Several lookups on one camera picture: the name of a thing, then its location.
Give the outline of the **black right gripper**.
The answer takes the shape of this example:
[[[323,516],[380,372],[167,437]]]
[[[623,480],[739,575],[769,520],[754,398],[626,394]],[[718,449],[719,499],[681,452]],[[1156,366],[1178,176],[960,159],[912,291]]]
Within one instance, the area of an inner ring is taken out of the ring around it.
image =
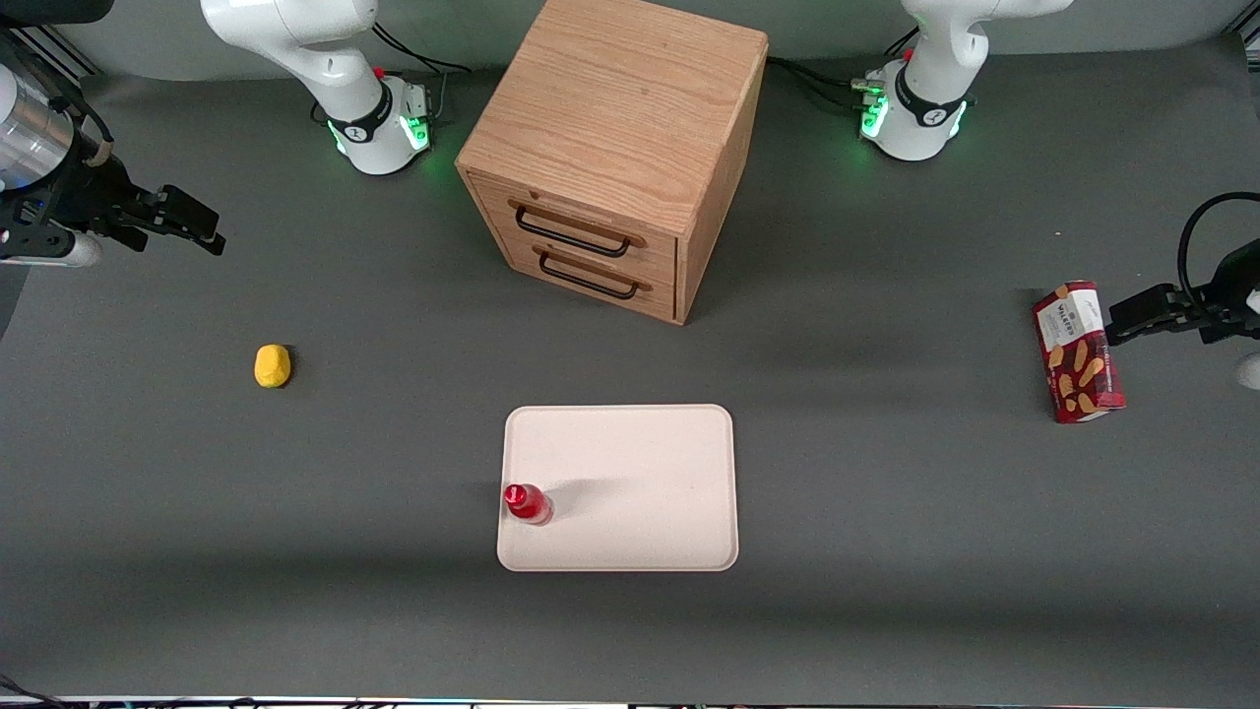
[[[175,185],[163,185],[152,205],[152,193],[134,184],[117,157],[87,165],[93,156],[94,150],[76,150],[39,180],[39,217],[48,227],[39,238],[40,254],[69,254],[78,233],[105,235],[139,252],[150,234],[163,233],[223,254],[217,212]]]

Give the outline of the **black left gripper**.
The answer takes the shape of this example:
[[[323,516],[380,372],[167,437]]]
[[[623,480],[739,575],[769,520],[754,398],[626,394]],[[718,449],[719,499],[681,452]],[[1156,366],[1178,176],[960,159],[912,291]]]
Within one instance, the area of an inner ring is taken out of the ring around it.
[[[1176,286],[1152,286],[1108,307],[1108,345],[1120,348],[1137,337],[1198,329],[1201,343],[1213,345],[1228,337],[1259,340],[1259,241],[1252,239],[1225,256],[1212,280],[1194,288],[1205,311],[1205,326],[1181,314]]]

